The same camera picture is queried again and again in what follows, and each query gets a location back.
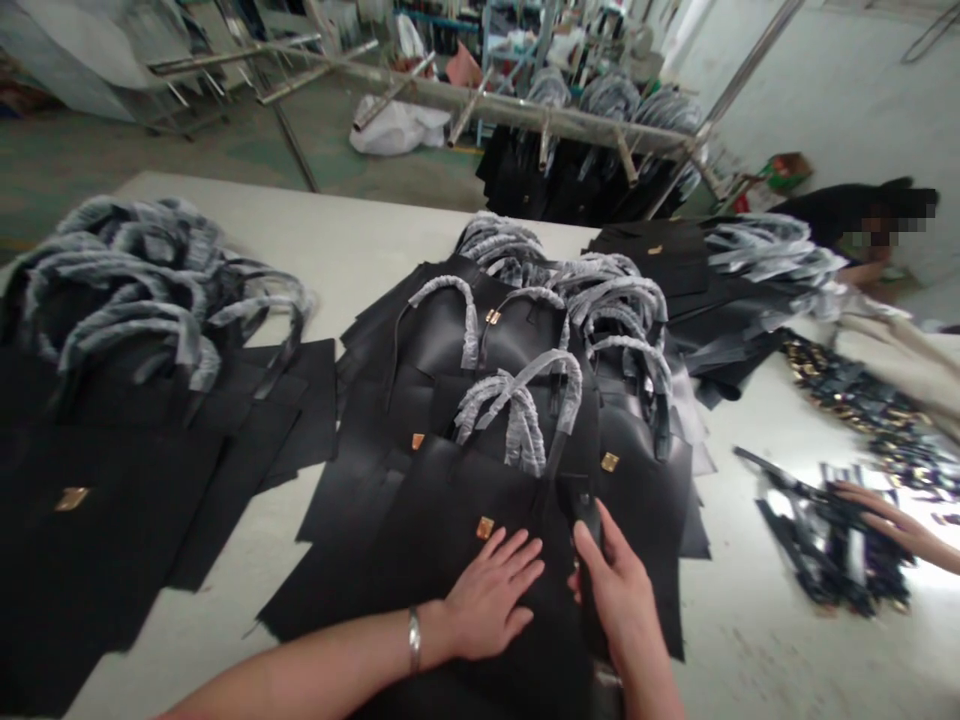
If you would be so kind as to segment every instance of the bangle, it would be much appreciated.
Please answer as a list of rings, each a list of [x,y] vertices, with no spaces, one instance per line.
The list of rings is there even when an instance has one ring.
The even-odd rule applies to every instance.
[[[420,617],[415,605],[410,606],[410,674],[420,671]]]

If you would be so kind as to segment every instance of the hanging rack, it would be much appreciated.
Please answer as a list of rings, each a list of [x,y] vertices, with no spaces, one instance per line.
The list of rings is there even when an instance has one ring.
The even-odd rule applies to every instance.
[[[803,0],[785,0],[757,40],[756,45],[727,84],[727,87],[720,94],[720,98],[710,109],[703,124],[695,134],[689,135],[648,127],[639,123],[609,120],[579,110],[549,108],[526,100],[492,95],[484,92],[482,86],[473,91],[468,88],[454,87],[446,83],[418,77],[416,73],[403,74],[386,68],[353,62],[354,58],[376,47],[373,42],[339,57],[318,55],[299,48],[300,45],[309,42],[320,42],[320,35],[302,36],[282,42],[256,42],[250,37],[230,3],[223,0],[215,1],[226,19],[230,34],[240,46],[240,49],[219,55],[158,63],[151,65],[150,69],[156,75],[162,77],[211,65],[224,65],[233,62],[246,63],[247,68],[253,74],[251,85],[257,92],[260,103],[269,106],[274,111],[287,149],[296,161],[304,183],[311,192],[319,193],[320,188],[313,177],[306,157],[300,149],[300,144],[279,101],[306,87],[319,77],[336,72],[363,80],[371,86],[373,92],[382,93],[378,106],[385,105],[392,99],[405,100],[438,110],[459,113],[461,118],[474,115],[484,121],[535,132],[542,132],[549,127],[550,135],[553,137],[579,140],[593,145],[613,148],[620,155],[627,177],[636,175],[637,170],[633,165],[631,154],[623,152],[625,147],[631,148],[632,152],[672,160],[674,161],[674,168],[661,193],[647,209],[646,219],[652,218],[666,201],[690,164],[700,172],[714,194],[722,195],[716,177],[700,162],[696,155],[703,144],[707,142],[712,129],[726,114],[743,86],[753,75],[757,65],[786,29],[797,11],[803,6]],[[319,67],[300,73],[280,87],[271,89],[263,71],[254,62],[258,55],[267,52],[279,52],[284,55],[307,58],[318,63]]]

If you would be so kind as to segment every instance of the table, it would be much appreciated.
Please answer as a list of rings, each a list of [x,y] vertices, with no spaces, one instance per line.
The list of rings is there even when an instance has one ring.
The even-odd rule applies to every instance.
[[[117,195],[181,196],[242,252],[298,275],[319,298],[310,340],[337,337],[421,260],[453,248],[469,215],[216,180],[143,173]],[[596,231],[524,222],[547,254],[573,258]],[[275,342],[285,323],[256,340]],[[730,453],[740,444],[810,482],[821,460],[863,456],[850,431],[813,409],[771,357],[743,398],[704,415],[716,475],[696,481],[713,562],[681,563],[686,665],[674,664],[690,718],[956,718],[960,578],[908,570],[912,615],[818,618],[753,499],[765,486]],[[105,657],[72,720],[150,717],[233,663],[275,643],[260,608],[307,551],[294,536],[320,468],[253,499],[203,590],[164,590],[136,646]]]

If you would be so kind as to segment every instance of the worker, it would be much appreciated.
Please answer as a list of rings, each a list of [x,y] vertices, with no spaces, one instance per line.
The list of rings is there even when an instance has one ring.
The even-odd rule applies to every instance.
[[[960,575],[960,551],[947,545],[918,520],[865,487],[844,482],[837,483],[836,487],[841,498],[872,511],[863,513],[863,521],[874,530],[915,557]]]
[[[653,586],[600,503],[606,556],[583,522],[574,543],[590,570],[597,611],[623,681],[628,720],[681,720],[680,693],[660,631]],[[502,653],[533,620],[517,605],[544,570],[542,542],[500,528],[444,600],[372,615],[306,635],[241,662],[158,720],[343,718],[388,685],[448,660]],[[568,581],[580,602],[576,573]],[[419,624],[419,646],[411,628]]]
[[[833,250],[846,233],[868,237],[865,256],[850,258],[838,279],[870,291],[890,262],[890,234],[919,229],[925,219],[934,216],[939,201],[936,190],[914,188],[913,178],[902,177],[882,185],[850,183],[821,188],[785,200],[769,212],[802,220],[810,226],[813,242]]]

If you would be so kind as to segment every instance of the floor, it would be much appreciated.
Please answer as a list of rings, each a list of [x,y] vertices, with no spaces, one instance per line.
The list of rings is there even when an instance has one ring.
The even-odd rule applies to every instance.
[[[480,156],[469,149],[357,153],[348,133],[361,96],[359,86],[324,78],[284,101],[322,192],[468,212],[484,206],[474,176]],[[42,240],[80,201],[111,193],[143,170],[305,189],[273,113],[245,88],[230,124],[198,131],[193,143],[69,110],[2,123],[0,264]]]

